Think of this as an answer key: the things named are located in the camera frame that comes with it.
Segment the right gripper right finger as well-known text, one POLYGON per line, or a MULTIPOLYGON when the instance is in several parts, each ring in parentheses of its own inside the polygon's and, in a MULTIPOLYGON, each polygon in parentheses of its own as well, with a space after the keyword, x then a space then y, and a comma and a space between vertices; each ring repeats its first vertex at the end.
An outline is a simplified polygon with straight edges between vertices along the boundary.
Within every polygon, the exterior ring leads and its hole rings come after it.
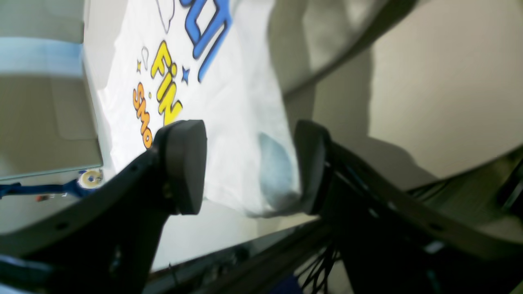
POLYGON ((356 294, 508 294, 522 282, 522 245, 428 208, 314 121, 298 121, 294 145, 302 210, 331 230, 356 294))

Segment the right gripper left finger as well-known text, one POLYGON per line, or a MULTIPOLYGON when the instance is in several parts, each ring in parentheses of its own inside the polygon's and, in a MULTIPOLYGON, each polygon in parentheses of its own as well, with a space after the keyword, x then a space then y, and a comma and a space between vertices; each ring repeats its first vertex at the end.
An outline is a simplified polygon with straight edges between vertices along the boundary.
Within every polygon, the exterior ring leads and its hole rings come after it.
POLYGON ((167 219, 200 212, 206 159, 202 120, 164 126, 96 192, 1 235, 1 285, 42 294, 140 294, 167 219))

